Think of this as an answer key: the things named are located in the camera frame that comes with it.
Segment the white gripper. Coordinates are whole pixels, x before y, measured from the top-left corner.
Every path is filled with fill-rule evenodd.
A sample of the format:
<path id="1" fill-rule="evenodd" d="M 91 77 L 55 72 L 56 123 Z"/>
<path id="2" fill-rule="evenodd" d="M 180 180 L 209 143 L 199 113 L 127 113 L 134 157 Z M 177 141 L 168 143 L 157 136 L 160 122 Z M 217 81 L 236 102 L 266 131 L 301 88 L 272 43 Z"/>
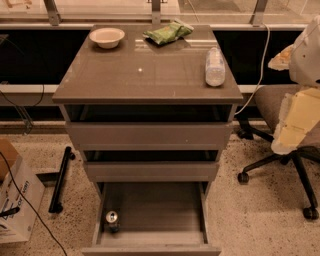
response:
<path id="1" fill-rule="evenodd" d="M 304 86 L 320 86 L 320 15 L 289 45 L 273 57 L 268 67 L 289 69 L 290 79 Z M 280 107 L 271 149 L 286 155 L 303 146 L 320 146 L 320 90 L 304 87 L 286 93 Z"/>

